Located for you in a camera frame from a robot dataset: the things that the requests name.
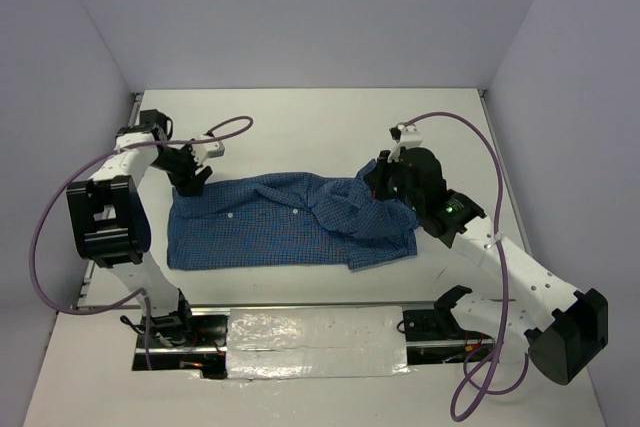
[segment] cable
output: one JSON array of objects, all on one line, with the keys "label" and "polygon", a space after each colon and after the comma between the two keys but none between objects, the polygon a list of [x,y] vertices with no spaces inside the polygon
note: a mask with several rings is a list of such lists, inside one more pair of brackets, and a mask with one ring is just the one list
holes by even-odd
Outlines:
[{"label": "cable", "polygon": [[193,352],[193,349],[195,348],[197,343],[198,343],[198,332],[195,332],[193,335],[193,344],[191,344],[191,348],[187,351],[186,354],[180,357],[180,360],[178,360],[178,363],[182,362],[191,352]]},{"label": "cable", "polygon": [[[138,149],[140,147],[151,147],[151,146],[196,145],[196,144],[206,144],[206,143],[209,143],[209,142],[218,142],[218,141],[230,139],[232,137],[240,135],[240,134],[246,132],[247,130],[249,130],[251,128],[251,126],[253,125],[253,119],[251,117],[249,117],[249,116],[241,116],[241,117],[236,117],[234,119],[229,119],[229,120],[227,120],[225,122],[222,122],[222,123],[216,125],[215,127],[213,127],[212,129],[209,129],[207,132],[208,133],[212,133],[214,130],[222,127],[223,125],[227,125],[231,121],[235,121],[235,120],[249,120],[249,124],[247,126],[243,127],[242,129],[238,129],[235,132],[231,132],[230,134],[221,135],[220,137],[212,137],[211,139],[202,139],[202,140],[163,140],[163,141],[156,140],[156,141],[149,141],[149,142],[138,142],[138,143],[135,143],[135,144],[130,144],[130,145],[126,146],[125,149],[122,149],[122,150],[132,150],[132,149]],[[38,222],[36,223],[36,227],[35,227],[35,229],[33,231],[33,236],[31,237],[31,243],[29,245],[29,275],[31,277],[31,285],[33,286],[33,290],[36,292],[36,294],[38,295],[40,300],[42,302],[44,302],[44,304],[47,305],[49,308],[51,308],[53,310],[56,310],[58,312],[62,312],[63,314],[67,314],[67,315],[96,315],[96,314],[102,314],[104,312],[108,312],[110,310],[113,310],[113,309],[116,309],[118,307],[121,307],[122,305],[126,304],[130,300],[132,300],[132,299],[136,298],[137,296],[141,295],[143,297],[143,302],[144,302],[145,311],[146,311],[146,313],[145,313],[145,334],[144,334],[145,357],[146,357],[146,361],[147,361],[147,368],[149,370],[152,370],[151,369],[151,356],[149,354],[149,339],[150,339],[150,331],[151,331],[151,319],[150,319],[151,301],[147,297],[147,292],[144,289],[137,289],[136,291],[131,292],[129,295],[124,297],[123,299],[120,299],[117,302],[114,302],[113,304],[109,304],[109,305],[107,305],[105,307],[99,307],[97,309],[92,309],[92,310],[77,310],[77,309],[65,307],[64,305],[60,305],[60,304],[56,303],[55,301],[51,300],[51,298],[44,292],[44,290],[42,289],[42,286],[40,285],[40,281],[38,280],[38,272],[37,272],[37,269],[36,269],[36,251],[37,251],[37,248],[38,248],[38,240],[40,239],[40,234],[42,233],[42,227],[44,226],[44,223],[47,220],[47,217],[49,216],[49,214],[51,213],[51,209],[53,208],[53,206],[55,205],[57,200],[64,193],[64,191],[67,189],[67,187],[74,180],[76,180],[81,174],[83,174],[86,170],[90,169],[91,167],[93,167],[94,165],[96,165],[96,164],[98,164],[100,162],[103,162],[104,160],[108,159],[112,155],[119,154],[120,152],[121,151],[118,151],[118,150],[112,150],[112,151],[106,152],[106,153],[104,153],[102,155],[99,155],[95,159],[87,162],[82,167],[80,167],[78,170],[76,170],[73,174],[71,174],[62,183],[62,185],[60,185],[60,187],[58,187],[58,189],[56,189],[56,191],[54,192],[53,196],[49,199],[49,201],[45,205],[44,210],[42,211],[42,214],[40,215],[40,218],[38,219]]]},{"label": "cable", "polygon": [[[462,370],[464,371],[464,375],[466,375],[466,376],[469,375],[469,361],[471,360],[471,358],[477,352],[479,352],[481,350],[486,350],[489,347],[490,346],[488,346],[488,345],[484,345],[482,347],[477,347],[477,348],[473,349],[471,352],[469,352],[469,354],[464,359],[464,363],[462,364]],[[488,360],[485,360],[485,359],[486,359],[486,357],[480,361],[481,365],[485,365],[488,362]],[[522,384],[522,382],[524,382],[524,379],[527,376],[527,372],[528,371],[529,371],[529,356],[527,354],[525,354],[524,355],[524,367],[522,368],[522,373],[520,374],[520,377],[518,377],[518,380],[516,380],[511,387],[507,387],[506,389],[503,389],[503,390],[488,390],[487,394],[489,394],[489,395],[505,395],[505,394],[509,394],[509,393],[513,392],[518,387],[520,387],[520,384]],[[473,385],[476,389],[478,389],[478,390],[481,389],[481,386],[476,384],[473,379],[469,379],[469,383],[471,385]]]},{"label": "cable", "polygon": [[[213,137],[213,132],[215,132],[216,130],[218,130],[221,127],[224,127],[225,125],[231,124],[232,122],[237,122],[238,120],[246,120],[246,121],[248,121],[248,124],[245,125],[242,129],[238,129],[237,131],[235,131],[234,132],[234,136],[245,133],[247,130],[249,130],[253,126],[253,118],[252,117],[250,117],[248,115],[239,115],[237,117],[232,117],[230,119],[227,119],[224,122],[220,122],[218,125],[214,125],[209,130],[207,130],[206,134]],[[221,137],[218,137],[216,140],[224,140],[224,139],[221,138]]]},{"label": "cable", "polygon": [[[464,117],[453,114],[451,112],[430,112],[428,114],[419,115],[418,117],[404,122],[403,124],[412,125],[416,122],[419,122],[420,120],[428,119],[430,117],[449,117],[451,119],[462,122],[480,138],[482,143],[489,151],[491,159],[493,160],[493,165],[496,169],[496,175],[498,177],[498,195],[496,199],[495,213],[493,216],[493,233],[494,235],[496,235],[500,229],[500,213],[502,211],[502,199],[504,196],[504,182],[502,169],[500,168],[500,162],[498,160],[498,156],[493,150],[493,147],[491,146],[491,143],[475,125],[473,125]],[[498,328],[498,336],[495,339],[493,350],[480,363],[478,363],[478,365],[471,369],[471,372],[465,374],[464,378],[460,382],[460,385],[458,385],[455,392],[453,393],[453,397],[451,399],[450,414],[451,418],[456,422],[462,422],[463,420],[468,419],[469,416],[478,408],[485,395],[489,393],[489,387],[491,385],[491,382],[493,381],[496,369],[498,368],[498,361],[500,359],[500,353],[502,352],[502,345],[504,344],[505,333],[507,330],[507,316],[509,314],[509,273],[507,271],[507,259],[504,253],[504,248],[502,247],[502,242],[498,239],[496,240],[495,245],[498,249],[498,256],[500,257],[500,270],[502,271],[502,313],[500,317],[500,326]],[[456,406],[462,390],[469,382],[472,381],[473,376],[482,368],[482,366],[489,361],[491,361],[491,364],[489,365],[489,371],[487,372],[487,375],[482,385],[480,386],[476,397],[462,414],[456,414]]]}]

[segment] black bracket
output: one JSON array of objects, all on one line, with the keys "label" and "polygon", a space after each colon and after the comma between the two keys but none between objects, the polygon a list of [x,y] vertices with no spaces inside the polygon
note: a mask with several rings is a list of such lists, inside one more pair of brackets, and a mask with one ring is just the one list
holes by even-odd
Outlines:
[{"label": "black bracket", "polygon": [[[100,267],[142,262],[151,246],[151,228],[129,175],[111,180],[73,182],[67,203],[78,254]],[[113,207],[113,218],[100,218]]]},{"label": "black bracket", "polygon": [[529,357],[547,378],[567,385],[609,342],[609,305],[595,289],[575,292],[577,301],[544,332],[528,330]]}]

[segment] white wall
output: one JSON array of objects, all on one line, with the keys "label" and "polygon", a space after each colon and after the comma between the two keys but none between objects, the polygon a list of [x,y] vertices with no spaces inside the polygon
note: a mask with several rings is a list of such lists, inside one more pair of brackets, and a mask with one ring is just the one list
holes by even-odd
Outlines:
[{"label": "white wall", "polygon": [[[113,145],[128,88],[79,0],[0,0],[0,423],[22,425],[54,313],[32,293],[27,249],[47,198],[65,176]],[[77,298],[65,203],[45,227],[47,291]]]},{"label": "white wall", "polygon": [[135,90],[487,86],[532,0],[83,0]]},{"label": "white wall", "polygon": [[640,0],[535,0],[488,97],[534,253],[609,300],[609,427],[640,419],[639,32]]}]

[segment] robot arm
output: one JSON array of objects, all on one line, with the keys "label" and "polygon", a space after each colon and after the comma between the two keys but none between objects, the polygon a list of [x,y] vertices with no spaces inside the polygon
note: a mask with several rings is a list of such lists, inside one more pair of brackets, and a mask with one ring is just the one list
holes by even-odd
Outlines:
[{"label": "robot arm", "polygon": [[[93,260],[118,277],[129,292],[144,288],[151,300],[151,330],[165,345],[181,345],[191,331],[191,309],[184,295],[171,284],[149,253],[151,228],[137,187],[149,167],[167,172],[183,196],[201,195],[210,167],[208,158],[224,154],[221,142],[185,145],[175,149],[152,145],[127,150],[140,142],[168,140],[171,120],[157,111],[140,114],[140,124],[124,128],[116,138],[116,155],[89,180],[67,188],[74,239],[80,256]],[[111,214],[102,214],[111,208]],[[146,314],[142,299],[138,299]]]},{"label": "robot arm", "polygon": [[[375,198],[399,199],[411,207],[421,226],[448,248],[467,257],[496,282],[502,282],[496,243],[502,244],[514,302],[509,305],[506,341],[520,346],[552,381],[566,385],[608,341],[607,301],[596,290],[586,294],[558,278],[507,237],[494,236],[493,222],[469,197],[447,189],[440,162],[419,147],[414,125],[391,129],[392,151],[383,151],[365,176]],[[436,310],[464,330],[496,337],[501,305],[456,287]]]}]

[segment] purple cable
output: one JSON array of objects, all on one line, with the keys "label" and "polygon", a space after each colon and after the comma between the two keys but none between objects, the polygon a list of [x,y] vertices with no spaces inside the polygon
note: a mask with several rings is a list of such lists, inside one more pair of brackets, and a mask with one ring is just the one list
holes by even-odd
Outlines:
[{"label": "purple cable", "polygon": [[[224,126],[224,125],[227,125],[227,124],[229,124],[231,122],[234,122],[236,120],[248,120],[249,123],[246,126],[244,126],[243,128],[236,130],[235,132],[231,132],[230,134],[221,135],[220,137],[213,137],[212,136],[211,139],[201,139],[201,140],[164,140],[164,141],[138,142],[138,143],[135,143],[135,144],[127,145],[126,148],[122,149],[122,150],[123,151],[124,150],[132,150],[132,149],[137,149],[137,148],[140,148],[140,147],[150,147],[150,146],[159,146],[159,145],[196,145],[196,144],[207,144],[207,143],[210,143],[210,142],[218,142],[218,141],[230,139],[232,137],[240,135],[240,134],[246,132],[247,130],[249,130],[251,128],[251,126],[253,125],[253,119],[251,117],[249,117],[249,116],[235,117],[233,119],[226,120],[225,122],[221,122],[220,124],[216,125],[212,129],[209,129],[207,131],[207,135],[212,135],[211,132],[213,132],[214,130],[216,130],[216,129]],[[31,237],[31,244],[29,246],[29,275],[31,276],[31,285],[33,286],[33,290],[35,290],[35,292],[38,295],[38,297],[40,298],[40,300],[42,300],[42,302],[44,302],[51,309],[57,310],[58,312],[62,312],[63,314],[68,314],[68,315],[96,315],[96,314],[102,314],[104,312],[108,312],[110,310],[113,310],[113,309],[116,309],[118,307],[121,307],[122,305],[126,304],[127,302],[129,302],[130,300],[134,299],[138,295],[142,295],[144,297],[144,304],[145,304],[145,310],[146,310],[146,316],[147,316],[147,319],[145,320],[145,332],[144,332],[145,358],[146,358],[146,361],[147,361],[147,368],[149,370],[152,370],[151,369],[151,357],[149,355],[149,338],[150,338],[151,322],[149,321],[149,318],[148,318],[149,317],[149,312],[151,312],[151,301],[147,297],[147,293],[146,293],[146,291],[144,289],[138,289],[138,290],[136,290],[134,292],[131,292],[129,295],[127,295],[123,299],[120,299],[117,302],[114,302],[113,304],[107,305],[105,307],[99,307],[97,309],[92,309],[92,310],[76,310],[76,309],[73,309],[73,308],[68,308],[68,307],[65,307],[63,305],[57,304],[55,301],[51,300],[51,298],[42,289],[42,286],[40,285],[40,281],[38,280],[38,272],[36,270],[36,250],[38,248],[38,240],[40,239],[40,234],[42,233],[42,227],[44,226],[44,223],[47,220],[47,217],[49,216],[49,214],[51,213],[51,209],[55,205],[56,201],[64,193],[64,191],[69,186],[69,184],[71,184],[74,180],[76,180],[82,173],[84,173],[86,170],[90,169],[94,165],[98,164],[99,162],[103,162],[104,160],[108,159],[112,155],[116,155],[118,153],[120,153],[120,152],[117,151],[117,150],[112,150],[110,152],[106,152],[106,153],[104,153],[102,155],[99,155],[98,157],[96,157],[95,159],[91,160],[90,162],[87,162],[82,167],[80,167],[78,170],[76,170],[73,174],[71,174],[62,183],[62,185],[60,187],[58,187],[58,189],[55,191],[55,193],[53,194],[51,199],[49,199],[49,201],[47,202],[47,204],[44,207],[44,210],[42,211],[42,214],[40,215],[40,218],[38,219],[38,222],[36,223],[36,227],[35,227],[35,229],[33,231],[33,236]]]},{"label": "purple cable", "polygon": [[[464,359],[464,363],[462,364],[462,370],[464,371],[464,375],[469,375],[469,361],[471,360],[471,358],[479,351],[481,350],[487,350],[489,348],[488,345],[483,345],[482,347],[479,347],[477,349],[472,350],[471,352],[469,352],[469,355],[467,355]],[[482,359],[482,361],[480,362],[480,365],[485,365],[488,360],[486,360],[488,356],[486,356],[484,359]],[[489,395],[505,395],[505,394],[509,394],[511,392],[513,392],[514,390],[516,390],[518,387],[520,387],[520,384],[522,384],[522,382],[524,382],[525,377],[527,376],[527,372],[529,371],[529,356],[527,354],[524,355],[524,367],[522,368],[522,373],[520,374],[520,377],[518,377],[518,380],[516,380],[514,382],[514,384],[511,387],[507,387],[506,389],[503,390],[488,390],[487,394]],[[476,389],[480,390],[481,386],[479,386],[478,384],[476,384],[474,382],[473,379],[469,379],[469,383],[471,385],[473,385]]]},{"label": "purple cable", "polygon": [[[494,235],[497,234],[500,229],[500,212],[502,210],[502,198],[504,196],[504,185],[503,185],[504,183],[503,183],[502,169],[500,168],[500,161],[498,160],[498,156],[493,150],[491,143],[475,125],[473,125],[464,117],[461,117],[457,114],[453,114],[451,112],[430,112],[428,114],[419,115],[414,119],[404,122],[404,125],[415,124],[420,120],[428,119],[430,117],[449,117],[451,119],[455,119],[459,122],[462,122],[471,130],[473,130],[473,132],[480,138],[482,143],[485,145],[485,147],[489,151],[489,154],[491,154],[491,159],[493,160],[493,165],[496,169],[496,174],[498,176],[498,196],[496,200],[495,213],[493,215],[493,233]],[[481,362],[479,362],[478,365],[476,365],[473,369],[471,369],[471,372],[469,372],[464,376],[464,378],[460,382],[460,385],[458,385],[455,392],[453,393],[453,397],[451,399],[450,413],[451,413],[451,418],[456,422],[462,422],[463,420],[468,419],[469,416],[478,408],[478,406],[482,402],[482,399],[484,399],[484,396],[490,392],[489,388],[491,386],[491,382],[493,381],[493,377],[496,373],[496,369],[498,368],[498,362],[500,360],[500,352],[502,352],[502,345],[504,344],[504,337],[507,330],[507,316],[509,315],[509,272],[507,271],[507,259],[504,254],[504,248],[502,247],[502,242],[500,242],[500,240],[496,241],[496,248],[498,249],[498,256],[500,257],[500,270],[502,271],[502,314],[500,317],[500,326],[498,328],[498,336],[496,337],[493,350]],[[472,381],[473,376],[489,361],[491,361],[491,364],[489,365],[489,371],[487,372],[487,375],[484,378],[484,382],[479,387],[476,397],[473,399],[469,407],[467,407],[467,410],[465,410],[460,415],[456,414],[456,405],[458,403],[458,398],[460,397],[462,390],[468,383]]]}]

